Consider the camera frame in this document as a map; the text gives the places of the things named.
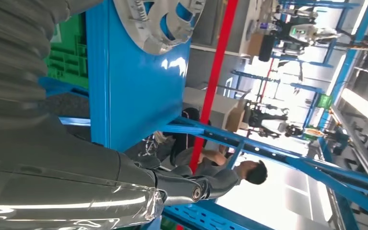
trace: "green plastic crate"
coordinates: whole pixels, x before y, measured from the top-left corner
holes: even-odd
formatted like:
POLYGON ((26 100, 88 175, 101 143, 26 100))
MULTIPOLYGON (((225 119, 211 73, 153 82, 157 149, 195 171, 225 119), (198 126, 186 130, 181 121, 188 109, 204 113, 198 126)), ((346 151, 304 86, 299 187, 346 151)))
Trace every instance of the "green plastic crate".
POLYGON ((45 62, 48 77, 88 89, 84 14, 73 16, 56 27, 45 62))

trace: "cardboard box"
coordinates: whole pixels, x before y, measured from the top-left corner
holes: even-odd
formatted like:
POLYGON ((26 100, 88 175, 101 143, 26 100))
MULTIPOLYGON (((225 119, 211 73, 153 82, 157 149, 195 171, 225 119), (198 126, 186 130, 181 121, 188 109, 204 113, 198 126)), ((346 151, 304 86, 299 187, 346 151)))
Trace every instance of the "cardboard box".
POLYGON ((260 47, 262 46, 264 34, 252 34, 249 41, 247 54, 250 56, 259 56, 260 47))
POLYGON ((228 120, 226 122, 226 130, 229 132, 237 132, 241 126, 243 116, 245 114, 244 108, 236 107, 229 113, 228 120))

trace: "white robot part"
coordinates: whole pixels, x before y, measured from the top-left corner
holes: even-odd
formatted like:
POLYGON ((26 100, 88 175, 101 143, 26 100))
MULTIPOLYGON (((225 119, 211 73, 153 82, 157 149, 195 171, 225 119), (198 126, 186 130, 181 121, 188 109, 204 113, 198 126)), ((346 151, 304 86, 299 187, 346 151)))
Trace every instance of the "white robot part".
POLYGON ((332 28, 318 27, 314 24, 300 24, 291 28, 289 36, 300 42, 313 45, 318 40, 338 38, 341 34, 332 28))
POLYGON ((192 36, 206 0, 114 0, 119 18, 132 40, 143 51, 161 55, 192 36), (190 14, 177 14, 182 6, 190 14), (165 18, 166 28, 162 28, 165 18))

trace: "green sign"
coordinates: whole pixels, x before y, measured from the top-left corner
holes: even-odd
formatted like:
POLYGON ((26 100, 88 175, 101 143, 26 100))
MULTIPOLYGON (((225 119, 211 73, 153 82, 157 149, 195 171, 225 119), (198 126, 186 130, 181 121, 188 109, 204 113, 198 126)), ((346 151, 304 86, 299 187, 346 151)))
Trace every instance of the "green sign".
POLYGON ((332 97, 322 94, 320 99, 318 100, 318 104, 317 107, 318 108, 324 108, 324 109, 329 109, 332 105, 332 97))

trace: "metal bolt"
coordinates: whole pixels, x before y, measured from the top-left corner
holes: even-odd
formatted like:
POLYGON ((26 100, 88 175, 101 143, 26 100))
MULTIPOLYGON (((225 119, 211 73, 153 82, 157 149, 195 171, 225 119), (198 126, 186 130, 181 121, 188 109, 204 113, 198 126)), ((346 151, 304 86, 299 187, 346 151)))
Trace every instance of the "metal bolt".
POLYGON ((198 200, 201 197, 201 188, 196 187, 193 191, 193 200, 198 200))

